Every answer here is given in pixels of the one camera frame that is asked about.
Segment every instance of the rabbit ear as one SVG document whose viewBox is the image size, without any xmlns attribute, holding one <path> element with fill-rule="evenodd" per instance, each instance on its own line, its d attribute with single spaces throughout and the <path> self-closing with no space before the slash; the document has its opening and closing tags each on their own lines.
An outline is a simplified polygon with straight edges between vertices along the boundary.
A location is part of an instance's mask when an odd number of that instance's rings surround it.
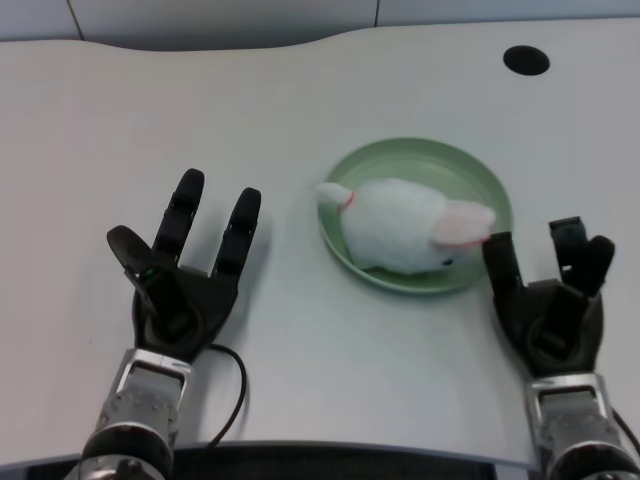
<svg viewBox="0 0 640 480">
<path fill-rule="evenodd" d="M 449 247 L 479 245 L 489 237 L 495 221 L 495 212 L 479 203 L 449 202 L 433 226 L 431 240 Z"/>
</svg>

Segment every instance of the wire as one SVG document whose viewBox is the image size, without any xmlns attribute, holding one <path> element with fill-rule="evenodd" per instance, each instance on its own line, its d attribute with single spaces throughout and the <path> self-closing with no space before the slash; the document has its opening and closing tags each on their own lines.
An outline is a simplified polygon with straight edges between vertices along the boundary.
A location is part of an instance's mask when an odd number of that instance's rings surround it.
<svg viewBox="0 0 640 480">
<path fill-rule="evenodd" d="M 629 425 L 627 425 L 627 422 L 622 419 L 615 408 L 613 409 L 613 419 L 620 425 L 620 428 L 631 442 L 631 445 L 633 445 L 633 448 L 635 448 L 638 455 L 640 455 L 640 442 L 638 442 L 638 439 L 631 431 L 631 428 L 629 428 Z"/>
<path fill-rule="evenodd" d="M 376 18 L 373 21 L 373 26 L 377 27 L 378 26 L 378 14 L 380 13 L 380 0 L 378 0 L 376 2 Z"/>
<path fill-rule="evenodd" d="M 78 17 L 76 17 L 76 12 L 73 10 L 73 5 L 71 5 L 71 0 L 67 0 L 67 5 L 69 6 L 69 12 L 71 12 L 73 23 L 76 24 L 76 29 L 78 30 L 78 35 L 80 36 L 80 40 L 84 41 L 84 35 L 82 34 L 82 29 L 80 28 Z"/>
<path fill-rule="evenodd" d="M 214 350 L 217 352 L 226 353 L 236 361 L 236 363 L 238 364 L 238 368 L 240 368 L 240 395 L 238 396 L 238 401 L 236 402 L 236 406 L 233 409 L 233 412 L 231 412 L 231 416 L 229 417 L 229 420 L 227 420 L 227 423 L 225 423 L 224 427 L 222 427 L 222 430 L 220 430 L 218 435 L 216 435 L 213 438 L 213 440 L 211 440 L 207 445 L 205 445 L 204 450 L 211 450 L 220 443 L 220 440 L 222 440 L 222 437 L 224 437 L 226 433 L 229 431 L 229 429 L 231 428 L 231 425 L 233 425 L 233 422 L 235 422 L 236 417 L 238 416 L 238 413 L 240 413 L 240 408 L 242 408 L 242 404 L 244 403 L 244 397 L 247 393 L 247 369 L 245 368 L 244 362 L 240 358 L 240 355 L 238 355 L 236 352 L 234 352 L 230 348 L 225 347 L 223 345 L 212 344 L 212 345 L 209 345 L 208 350 Z"/>
</svg>

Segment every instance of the robotic hand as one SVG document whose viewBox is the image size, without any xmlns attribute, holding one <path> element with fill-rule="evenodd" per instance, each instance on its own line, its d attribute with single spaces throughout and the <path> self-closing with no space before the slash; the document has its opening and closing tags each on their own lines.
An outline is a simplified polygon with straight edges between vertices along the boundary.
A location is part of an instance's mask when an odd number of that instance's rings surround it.
<svg viewBox="0 0 640 480">
<path fill-rule="evenodd" d="M 189 170 L 171 197 L 153 247 L 127 227 L 107 239 L 136 293 L 135 348 L 122 364 L 94 433 L 68 480 L 166 480 L 192 383 L 237 297 L 260 210 L 246 189 L 210 276 L 177 263 L 198 209 L 204 175 Z M 483 246 L 494 305 L 507 339 L 534 377 L 526 401 L 548 480 L 640 480 L 623 448 L 604 381 L 594 373 L 603 332 L 600 287 L 613 258 L 604 237 L 588 241 L 580 219 L 551 223 L 562 280 L 524 286 L 510 233 Z"/>
<path fill-rule="evenodd" d="M 600 287 L 614 245 L 600 236 L 588 241 L 579 218 L 550 228 L 562 281 L 524 286 L 510 233 L 483 246 L 500 325 L 534 377 L 526 403 L 543 474 L 549 480 L 639 479 L 604 380 L 594 373 L 603 332 Z"/>
<path fill-rule="evenodd" d="M 127 227 L 107 234 L 136 289 L 135 348 L 125 353 L 69 480 L 170 477 L 191 365 L 231 312 L 260 211 L 260 192 L 247 188 L 231 214 L 211 275 L 178 268 L 203 187 L 202 172 L 184 174 L 151 248 Z"/>
</svg>

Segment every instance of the plush toy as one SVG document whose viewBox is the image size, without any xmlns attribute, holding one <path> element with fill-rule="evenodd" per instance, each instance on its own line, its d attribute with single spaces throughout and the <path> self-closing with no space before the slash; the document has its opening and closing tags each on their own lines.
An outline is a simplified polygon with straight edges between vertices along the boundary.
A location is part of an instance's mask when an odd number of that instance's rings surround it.
<svg viewBox="0 0 640 480">
<path fill-rule="evenodd" d="M 449 200 L 424 185 L 383 178 L 354 191 L 337 183 L 316 187 L 321 203 L 337 205 L 353 263 L 414 274 L 453 267 L 490 235 L 495 212 Z"/>
</svg>

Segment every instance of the table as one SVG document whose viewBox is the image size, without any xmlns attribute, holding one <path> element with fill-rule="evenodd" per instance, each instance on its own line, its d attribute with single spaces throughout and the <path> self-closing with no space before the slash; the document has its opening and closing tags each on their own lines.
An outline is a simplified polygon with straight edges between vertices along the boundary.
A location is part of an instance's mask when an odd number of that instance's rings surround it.
<svg viewBox="0 0 640 480">
<path fill-rule="evenodd" d="M 557 275 L 546 223 L 581 215 L 618 245 L 599 370 L 636 430 L 640 360 L 640 19 L 379 28 L 271 50 L 154 53 L 0 44 L 0 464 L 77 454 L 132 342 L 133 289 L 106 232 L 148 242 L 182 173 L 207 176 L 182 263 L 209 269 L 245 186 L 263 193 L 241 294 L 219 341 L 250 374 L 229 442 L 326 442 L 535 463 L 523 377 L 488 282 L 403 296 L 363 283 L 318 232 L 312 187 L 349 151 L 430 137 L 510 192 L 526 281 Z M 503 52 L 533 45 L 537 77 Z M 179 444 L 236 400 L 203 354 Z"/>
</svg>

